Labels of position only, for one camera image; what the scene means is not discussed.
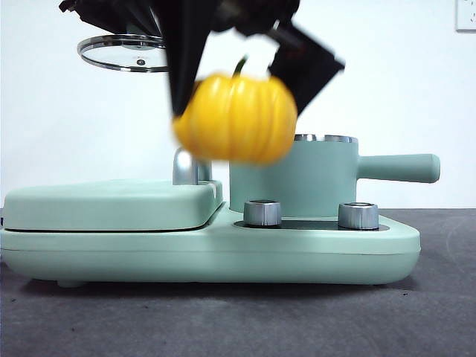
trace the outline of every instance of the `metal pot rim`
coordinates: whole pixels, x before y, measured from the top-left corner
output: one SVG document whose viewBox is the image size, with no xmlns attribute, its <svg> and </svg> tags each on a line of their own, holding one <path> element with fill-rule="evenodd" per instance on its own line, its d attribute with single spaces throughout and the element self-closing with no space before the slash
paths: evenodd
<svg viewBox="0 0 476 357">
<path fill-rule="evenodd" d="M 325 135 L 317 136 L 316 134 L 296 134 L 295 141 L 334 141 L 339 143 L 358 143 L 357 138 L 344 135 Z"/>
</svg>

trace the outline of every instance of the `lid rim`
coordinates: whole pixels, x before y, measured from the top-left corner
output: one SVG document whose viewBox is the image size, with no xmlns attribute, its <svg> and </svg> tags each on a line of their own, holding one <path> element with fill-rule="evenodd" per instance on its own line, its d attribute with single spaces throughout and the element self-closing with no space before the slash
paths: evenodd
<svg viewBox="0 0 476 357">
<path fill-rule="evenodd" d="M 135 35 L 135 34 L 116 34 L 116 35 L 102 35 L 84 39 L 77 45 L 77 53 L 87 63 L 97 67 L 113 69 L 116 71 L 128 72 L 167 72 L 169 68 L 164 66 L 156 67 L 138 67 L 133 65 L 117 65 L 110 62 L 103 62 L 94 60 L 86 56 L 86 52 L 95 48 L 115 47 L 115 46 L 149 46 L 151 48 L 165 49 L 164 40 L 157 36 Z"/>
</svg>

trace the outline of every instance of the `gray table surface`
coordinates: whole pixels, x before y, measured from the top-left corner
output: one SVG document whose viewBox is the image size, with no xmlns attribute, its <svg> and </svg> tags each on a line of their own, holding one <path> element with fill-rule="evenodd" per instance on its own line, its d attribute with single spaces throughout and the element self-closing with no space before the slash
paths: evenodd
<svg viewBox="0 0 476 357">
<path fill-rule="evenodd" d="M 422 254 L 382 286 L 61 289 L 2 263 L 1 356 L 476 356 L 476 210 L 383 214 L 421 232 Z"/>
</svg>

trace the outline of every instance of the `silver knob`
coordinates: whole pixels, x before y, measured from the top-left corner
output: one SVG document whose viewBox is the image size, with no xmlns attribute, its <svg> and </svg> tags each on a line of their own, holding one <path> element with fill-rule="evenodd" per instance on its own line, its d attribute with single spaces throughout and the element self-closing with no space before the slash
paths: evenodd
<svg viewBox="0 0 476 357">
<path fill-rule="evenodd" d="M 379 208 L 365 202 L 341 203 L 338 225 L 350 229 L 377 229 Z"/>
<path fill-rule="evenodd" d="M 280 225 L 281 203 L 268 199 L 255 199 L 245 202 L 243 221 L 247 225 Z"/>
<path fill-rule="evenodd" d="M 187 150 L 179 147 L 173 157 L 172 184 L 199 184 L 197 161 Z"/>
</svg>

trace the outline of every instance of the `saucepan handle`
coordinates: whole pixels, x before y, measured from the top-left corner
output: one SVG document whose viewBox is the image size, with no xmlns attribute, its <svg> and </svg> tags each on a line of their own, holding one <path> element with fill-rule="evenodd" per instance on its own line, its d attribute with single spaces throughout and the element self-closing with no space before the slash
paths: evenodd
<svg viewBox="0 0 476 357">
<path fill-rule="evenodd" d="M 430 184 L 440 178 L 440 159 L 433 154 L 361 156 L 357 178 Z"/>
</svg>

